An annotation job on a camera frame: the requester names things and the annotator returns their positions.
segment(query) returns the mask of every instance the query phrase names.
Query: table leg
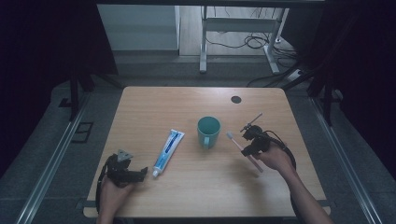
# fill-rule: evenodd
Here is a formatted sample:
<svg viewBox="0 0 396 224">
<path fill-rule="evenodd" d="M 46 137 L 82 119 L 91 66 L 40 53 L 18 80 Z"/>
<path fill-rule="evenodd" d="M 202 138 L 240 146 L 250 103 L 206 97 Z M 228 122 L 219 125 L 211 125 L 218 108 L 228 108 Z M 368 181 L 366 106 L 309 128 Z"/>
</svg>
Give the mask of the table leg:
<svg viewBox="0 0 396 224">
<path fill-rule="evenodd" d="M 264 46 L 265 56 L 267 57 L 268 63 L 271 66 L 271 70 L 272 70 L 273 74 L 279 74 L 279 68 L 277 67 L 277 64 L 276 64 L 276 61 L 274 59 L 272 52 L 274 49 L 274 44 L 276 42 L 277 33 L 279 32 L 280 26 L 282 24 L 284 14 L 285 14 L 285 8 L 281 8 L 281 11 L 276 18 L 276 23 L 274 25 L 274 29 L 271 34 L 270 42 L 268 43 L 268 46 Z"/>
<path fill-rule="evenodd" d="M 199 72 L 206 73 L 206 19 L 207 19 L 207 7 L 204 7 L 204 16 L 202 17 L 202 43 L 201 43 L 201 55 L 199 61 Z"/>
</svg>

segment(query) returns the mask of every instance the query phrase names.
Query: wooden table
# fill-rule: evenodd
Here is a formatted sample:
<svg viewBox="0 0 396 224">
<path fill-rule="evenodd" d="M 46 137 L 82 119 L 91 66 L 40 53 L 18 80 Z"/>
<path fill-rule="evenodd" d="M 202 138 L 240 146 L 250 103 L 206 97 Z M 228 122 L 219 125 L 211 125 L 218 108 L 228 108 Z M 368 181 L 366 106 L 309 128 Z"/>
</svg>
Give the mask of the wooden table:
<svg viewBox="0 0 396 224">
<path fill-rule="evenodd" d="M 240 104 L 231 101 L 242 99 Z M 260 112 L 253 124 L 271 130 L 287 143 L 297 170 L 317 200 L 326 200 L 303 138 L 281 89 L 127 87 L 111 126 L 88 201 L 94 201 L 96 181 L 106 159 L 119 149 L 134 155 L 130 170 L 148 166 L 119 217 L 294 217 L 290 192 L 278 172 L 260 173 L 226 136 L 228 131 L 245 147 L 239 132 Z M 221 122 L 218 142 L 200 147 L 196 124 L 204 116 Z M 185 133 L 164 172 L 152 177 L 171 129 Z M 85 207 L 86 217 L 96 217 Z"/>
</svg>

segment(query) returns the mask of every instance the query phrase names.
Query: teal cup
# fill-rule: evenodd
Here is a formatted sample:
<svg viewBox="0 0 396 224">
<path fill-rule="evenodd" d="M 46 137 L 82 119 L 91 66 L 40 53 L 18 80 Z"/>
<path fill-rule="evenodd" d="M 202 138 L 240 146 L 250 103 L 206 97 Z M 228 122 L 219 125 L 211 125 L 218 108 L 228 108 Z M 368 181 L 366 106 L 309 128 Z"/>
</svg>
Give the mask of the teal cup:
<svg viewBox="0 0 396 224">
<path fill-rule="evenodd" d="M 212 148 L 220 133 L 220 121 L 213 117 L 203 117 L 198 121 L 198 141 L 205 149 Z"/>
</svg>

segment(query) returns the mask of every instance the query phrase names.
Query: mug handle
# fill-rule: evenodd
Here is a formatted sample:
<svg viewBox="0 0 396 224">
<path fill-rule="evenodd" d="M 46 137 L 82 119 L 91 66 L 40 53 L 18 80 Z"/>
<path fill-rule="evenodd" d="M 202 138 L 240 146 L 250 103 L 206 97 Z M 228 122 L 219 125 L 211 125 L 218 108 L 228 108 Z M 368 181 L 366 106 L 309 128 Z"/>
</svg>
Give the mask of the mug handle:
<svg viewBox="0 0 396 224">
<path fill-rule="evenodd" d="M 204 148 L 209 149 L 209 137 L 205 137 L 204 139 Z"/>
</svg>

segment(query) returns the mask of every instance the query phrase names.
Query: toothpaste tube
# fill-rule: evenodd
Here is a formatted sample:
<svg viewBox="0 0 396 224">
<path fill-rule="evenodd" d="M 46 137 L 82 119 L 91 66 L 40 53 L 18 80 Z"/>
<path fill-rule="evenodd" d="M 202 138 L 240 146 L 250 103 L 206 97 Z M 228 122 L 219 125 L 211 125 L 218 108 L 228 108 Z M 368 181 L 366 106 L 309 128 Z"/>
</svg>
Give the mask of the toothpaste tube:
<svg viewBox="0 0 396 224">
<path fill-rule="evenodd" d="M 178 143 L 183 138 L 183 136 L 184 133 L 178 132 L 173 129 L 171 130 L 168 136 L 168 140 L 166 141 L 165 146 L 163 146 L 163 151 L 161 152 L 157 162 L 155 162 L 155 165 L 153 167 L 154 172 L 152 173 L 152 175 L 154 177 L 157 177 L 163 172 L 166 164 L 171 159 L 172 154 L 174 153 Z"/>
</svg>

